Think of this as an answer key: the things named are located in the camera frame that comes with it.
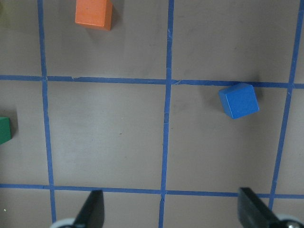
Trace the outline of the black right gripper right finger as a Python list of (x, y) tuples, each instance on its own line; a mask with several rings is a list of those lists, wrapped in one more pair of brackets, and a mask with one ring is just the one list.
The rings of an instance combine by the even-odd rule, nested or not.
[(237, 216), (242, 227), (285, 227), (285, 223), (280, 220), (250, 188), (239, 188), (237, 200)]

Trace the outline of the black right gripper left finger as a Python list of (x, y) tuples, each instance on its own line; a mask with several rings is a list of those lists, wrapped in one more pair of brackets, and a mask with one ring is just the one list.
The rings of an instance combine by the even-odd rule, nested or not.
[(73, 228), (102, 228), (105, 219), (104, 196), (102, 190), (93, 190), (76, 216)]

